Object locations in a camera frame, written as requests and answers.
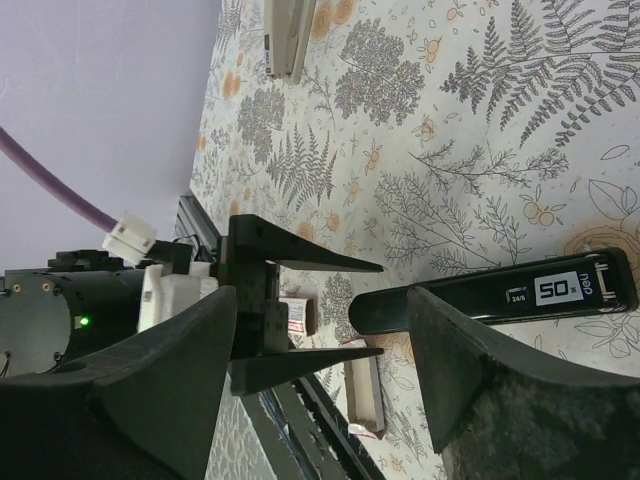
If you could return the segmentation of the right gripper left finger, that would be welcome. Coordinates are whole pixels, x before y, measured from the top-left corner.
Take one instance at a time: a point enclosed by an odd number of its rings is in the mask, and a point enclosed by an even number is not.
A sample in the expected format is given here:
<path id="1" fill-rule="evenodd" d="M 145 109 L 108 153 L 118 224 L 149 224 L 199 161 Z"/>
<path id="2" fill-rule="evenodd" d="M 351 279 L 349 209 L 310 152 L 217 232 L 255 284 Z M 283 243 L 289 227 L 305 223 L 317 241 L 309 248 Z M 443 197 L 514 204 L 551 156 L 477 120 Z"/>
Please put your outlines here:
<path id="1" fill-rule="evenodd" d="M 2 380 L 2 478 L 204 478 L 236 315 L 220 287 L 50 373 Z"/>

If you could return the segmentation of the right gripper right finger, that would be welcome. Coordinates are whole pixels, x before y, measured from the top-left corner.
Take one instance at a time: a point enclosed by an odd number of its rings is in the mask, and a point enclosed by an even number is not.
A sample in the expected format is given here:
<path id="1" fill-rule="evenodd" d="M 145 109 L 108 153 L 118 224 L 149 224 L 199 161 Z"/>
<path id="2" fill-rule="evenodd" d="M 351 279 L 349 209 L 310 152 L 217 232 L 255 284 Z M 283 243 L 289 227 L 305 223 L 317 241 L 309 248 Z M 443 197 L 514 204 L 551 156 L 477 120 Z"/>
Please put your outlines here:
<path id="1" fill-rule="evenodd" d="M 636 479 L 639 381 L 571 363 L 407 294 L 428 430 L 450 479 Z"/>

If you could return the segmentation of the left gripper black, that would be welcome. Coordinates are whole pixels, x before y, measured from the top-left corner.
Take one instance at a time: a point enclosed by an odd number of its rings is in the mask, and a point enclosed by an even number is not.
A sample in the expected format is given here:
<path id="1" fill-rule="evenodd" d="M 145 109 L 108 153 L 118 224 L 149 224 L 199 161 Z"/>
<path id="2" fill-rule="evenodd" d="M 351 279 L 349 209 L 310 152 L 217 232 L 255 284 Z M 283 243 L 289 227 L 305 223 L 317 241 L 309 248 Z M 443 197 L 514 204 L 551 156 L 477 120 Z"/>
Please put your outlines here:
<path id="1" fill-rule="evenodd" d="M 219 284 L 235 286 L 238 319 L 232 355 L 288 348 L 279 268 L 265 261 L 218 270 L 202 248 L 171 247 L 135 267 L 100 250 L 63 251 L 44 269 L 1 278 L 1 372 L 45 373 L 107 348 L 197 302 Z"/>

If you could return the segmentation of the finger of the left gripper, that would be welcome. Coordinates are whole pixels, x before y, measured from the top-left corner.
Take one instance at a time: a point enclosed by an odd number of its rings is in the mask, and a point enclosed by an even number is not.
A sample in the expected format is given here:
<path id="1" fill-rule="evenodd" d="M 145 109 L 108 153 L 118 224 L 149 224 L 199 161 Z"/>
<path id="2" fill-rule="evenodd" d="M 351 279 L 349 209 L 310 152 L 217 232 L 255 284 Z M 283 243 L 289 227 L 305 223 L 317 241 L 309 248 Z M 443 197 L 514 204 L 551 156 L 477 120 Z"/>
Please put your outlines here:
<path id="1" fill-rule="evenodd" d="M 293 349 L 230 362 L 230 391 L 249 396 L 339 363 L 381 355 L 380 348 Z"/>
<path id="2" fill-rule="evenodd" d="M 219 239 L 219 277 L 260 278 L 269 265 L 306 271 L 383 271 L 379 264 L 335 253 L 257 215 L 230 217 L 228 232 Z"/>

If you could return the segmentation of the red white staple box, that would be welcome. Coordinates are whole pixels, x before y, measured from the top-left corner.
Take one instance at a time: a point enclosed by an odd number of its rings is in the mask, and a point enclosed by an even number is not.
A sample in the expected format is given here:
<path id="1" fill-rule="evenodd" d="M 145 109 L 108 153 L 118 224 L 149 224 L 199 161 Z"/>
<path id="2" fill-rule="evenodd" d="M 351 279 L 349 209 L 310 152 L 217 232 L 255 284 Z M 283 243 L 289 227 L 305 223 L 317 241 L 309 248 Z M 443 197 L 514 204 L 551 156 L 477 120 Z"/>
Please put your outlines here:
<path id="1" fill-rule="evenodd" d="M 317 301 L 315 297 L 281 297 L 288 308 L 287 328 L 296 347 L 314 336 L 318 329 Z"/>

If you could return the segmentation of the cardboard staple tray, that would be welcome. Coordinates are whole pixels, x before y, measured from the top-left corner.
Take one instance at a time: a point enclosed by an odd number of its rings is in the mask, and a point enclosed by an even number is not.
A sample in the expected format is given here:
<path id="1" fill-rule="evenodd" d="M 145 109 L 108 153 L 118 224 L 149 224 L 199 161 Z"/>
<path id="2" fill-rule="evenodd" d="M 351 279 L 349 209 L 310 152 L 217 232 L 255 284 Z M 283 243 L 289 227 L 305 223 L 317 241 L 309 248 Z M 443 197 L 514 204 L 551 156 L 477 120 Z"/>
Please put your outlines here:
<path id="1" fill-rule="evenodd" d="M 377 354 L 346 361 L 344 381 L 348 433 L 357 437 L 382 439 L 386 425 Z"/>

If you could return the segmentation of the beige and black stapler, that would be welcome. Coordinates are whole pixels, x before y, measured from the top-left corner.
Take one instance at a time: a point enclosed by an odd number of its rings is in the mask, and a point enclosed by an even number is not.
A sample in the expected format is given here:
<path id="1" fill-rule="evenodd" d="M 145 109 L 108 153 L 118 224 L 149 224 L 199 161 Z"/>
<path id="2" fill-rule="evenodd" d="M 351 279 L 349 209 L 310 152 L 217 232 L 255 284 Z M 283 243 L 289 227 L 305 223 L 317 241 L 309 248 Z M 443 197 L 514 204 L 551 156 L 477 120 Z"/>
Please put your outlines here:
<path id="1" fill-rule="evenodd" d="M 265 71 L 272 79 L 297 85 L 301 80 L 315 0 L 264 1 Z"/>

